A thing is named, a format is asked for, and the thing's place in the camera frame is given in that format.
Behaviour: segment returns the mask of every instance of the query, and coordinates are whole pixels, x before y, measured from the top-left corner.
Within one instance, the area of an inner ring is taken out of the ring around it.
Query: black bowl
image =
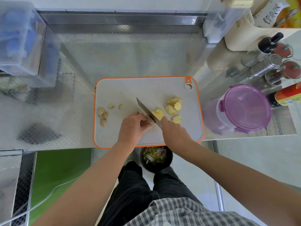
[[[142,166],[149,172],[157,173],[157,172],[161,171],[162,169],[169,167],[171,165],[172,151],[167,146],[160,146],[160,147],[163,147],[164,149],[166,149],[166,158],[163,163],[156,163],[156,165],[154,165],[151,162],[146,164],[146,161],[143,158],[143,153],[144,153],[146,147],[143,147],[141,149],[140,162],[141,162]]]

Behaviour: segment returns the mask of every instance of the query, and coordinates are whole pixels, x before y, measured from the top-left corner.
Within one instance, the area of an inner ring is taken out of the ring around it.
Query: shoe
[[[135,151],[133,151],[126,159],[126,161],[124,162],[124,166],[128,163],[128,162],[131,162],[131,161],[134,161],[137,163],[137,154]]]

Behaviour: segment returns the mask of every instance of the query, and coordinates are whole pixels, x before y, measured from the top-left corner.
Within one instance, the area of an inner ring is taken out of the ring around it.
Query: cable
[[[70,180],[69,182],[72,182],[72,181],[74,181],[75,179],[78,179],[78,178],[79,178],[79,176],[78,176],[77,178],[74,178],[74,179]],[[50,193],[43,201],[41,201],[41,202],[38,203],[37,205],[33,206],[31,209],[28,209],[27,211],[25,211],[25,212],[19,214],[18,216],[12,217],[12,218],[10,218],[9,220],[6,220],[6,221],[1,222],[1,223],[0,223],[0,226],[3,226],[3,225],[5,225],[5,224],[7,224],[7,223],[9,223],[9,222],[11,222],[11,221],[13,221],[13,220],[15,220],[15,219],[18,219],[19,217],[24,216],[24,215],[26,215],[27,213],[29,213],[30,211],[34,210],[36,207],[38,207],[38,206],[41,205],[43,202],[45,202],[48,198],[50,198],[50,196],[53,194],[53,192],[55,191],[56,188],[58,188],[58,187],[60,187],[60,186],[63,186],[63,185],[65,185],[65,184],[69,183],[69,182],[65,182],[65,183],[63,183],[63,184],[61,184],[61,185],[56,186],[56,187],[51,191],[51,193]]]

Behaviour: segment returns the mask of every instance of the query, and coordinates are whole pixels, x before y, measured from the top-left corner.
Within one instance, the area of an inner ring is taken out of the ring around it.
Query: black bottle cap
[[[263,53],[271,53],[278,45],[278,41],[283,38],[281,32],[276,33],[273,37],[265,37],[258,43],[258,49]]]

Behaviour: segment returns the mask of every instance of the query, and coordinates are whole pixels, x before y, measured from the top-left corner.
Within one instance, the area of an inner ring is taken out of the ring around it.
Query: knife blade
[[[146,114],[159,126],[159,128],[162,129],[162,123],[160,120],[158,120],[158,118],[156,118],[154,116],[154,114],[151,113],[151,111],[149,111],[148,108],[146,108],[146,106],[144,104],[142,104],[142,102],[138,99],[137,99],[137,102],[138,102],[138,105],[140,106],[141,109],[143,109],[144,112],[146,112]]]

